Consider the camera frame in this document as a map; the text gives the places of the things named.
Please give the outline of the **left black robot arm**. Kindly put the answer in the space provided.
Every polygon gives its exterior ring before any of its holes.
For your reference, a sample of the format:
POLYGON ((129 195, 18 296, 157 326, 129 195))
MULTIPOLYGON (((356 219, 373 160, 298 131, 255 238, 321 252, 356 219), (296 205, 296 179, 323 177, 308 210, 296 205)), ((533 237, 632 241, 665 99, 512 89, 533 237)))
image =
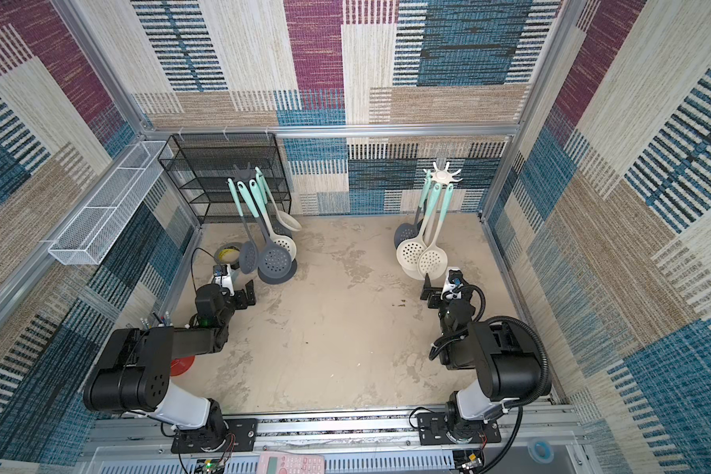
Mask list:
POLYGON ((92 412, 143 415, 171 426, 173 454, 252 450, 257 421, 225 420, 217 401, 171 382, 171 365, 221 352, 234 313, 256 304, 254 284, 247 282, 242 290, 206 284, 196 290, 195 304, 188 328, 114 331, 88 377, 84 405, 92 412))

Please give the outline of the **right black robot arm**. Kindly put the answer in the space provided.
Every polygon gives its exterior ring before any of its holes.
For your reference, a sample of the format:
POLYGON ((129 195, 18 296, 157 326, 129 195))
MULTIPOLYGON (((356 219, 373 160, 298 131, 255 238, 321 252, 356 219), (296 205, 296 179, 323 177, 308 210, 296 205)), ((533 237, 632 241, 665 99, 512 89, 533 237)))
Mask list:
POLYGON ((546 395, 549 361, 539 335, 511 316, 485 318, 486 296, 452 270, 442 286, 428 276, 420 298, 438 310, 440 337, 429 359, 449 371, 474 371, 476 379, 451 393, 444 412, 417 416, 423 444, 499 442, 497 420, 546 395))

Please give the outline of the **white skimmer mint handle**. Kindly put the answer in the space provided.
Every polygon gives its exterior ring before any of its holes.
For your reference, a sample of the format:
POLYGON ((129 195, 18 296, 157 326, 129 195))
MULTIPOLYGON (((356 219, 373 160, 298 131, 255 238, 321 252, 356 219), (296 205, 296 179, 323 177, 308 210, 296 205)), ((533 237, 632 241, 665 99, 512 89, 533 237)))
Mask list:
POLYGON ((275 210, 276 220, 286 229, 291 232, 298 232, 302 229, 301 224, 292 217, 289 213, 283 211, 278 205, 268 185, 263 172, 256 168, 256 178, 259 186, 264 189, 264 194, 271 200, 273 204, 273 209, 275 210))

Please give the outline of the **grey utensil rack stand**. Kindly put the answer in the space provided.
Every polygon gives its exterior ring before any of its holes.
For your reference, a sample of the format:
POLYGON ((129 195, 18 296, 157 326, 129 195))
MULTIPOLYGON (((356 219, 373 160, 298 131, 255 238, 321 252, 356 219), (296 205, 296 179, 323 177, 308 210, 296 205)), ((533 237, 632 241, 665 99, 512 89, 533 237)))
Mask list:
MULTIPOLYGON (((252 168, 250 165, 247 165, 247 167, 246 167, 245 169, 240 169, 237 165, 235 165, 234 168, 235 168, 235 178, 234 178, 234 179, 231 178, 231 179, 234 181, 234 184, 235 184, 235 186, 236 186, 236 189, 237 189, 237 193, 238 193, 238 195, 239 195, 239 199, 240 199, 240 203, 241 203, 242 210, 243 210, 243 207, 247 207, 247 209, 248 209, 248 205, 246 205, 246 203, 245 203, 243 197, 242 197, 242 196, 240 195, 240 193, 239 193, 239 189, 237 188, 237 183, 238 183, 238 182, 243 182, 243 183, 245 184, 246 188, 248 189, 248 191, 251 193, 251 190, 250 190, 250 181, 251 181, 251 180, 255 180, 255 181, 257 182, 257 178, 256 178, 256 168, 252 168)), ((252 193, 251 193, 251 197, 254 199, 255 205, 256 205, 256 207, 257 207, 259 213, 260 213, 260 209, 258 208, 258 201, 256 201, 256 199, 253 197, 253 194, 252 194, 252 193)), ((264 239, 264 244, 263 244, 261 247, 259 247, 257 244, 256 244, 256 246, 257 246, 257 249, 258 249, 258 264, 259 264, 260 251, 261 251, 261 250, 263 249, 263 247, 265 246, 265 239, 264 239)), ((286 276, 286 277, 288 278, 288 280, 287 280, 286 282, 288 282, 288 281, 295 275, 296 271, 297 271, 297 262, 296 262, 296 260, 294 259, 294 260, 292 260, 292 268, 290 269, 290 272, 289 272, 288 275, 286 276)))

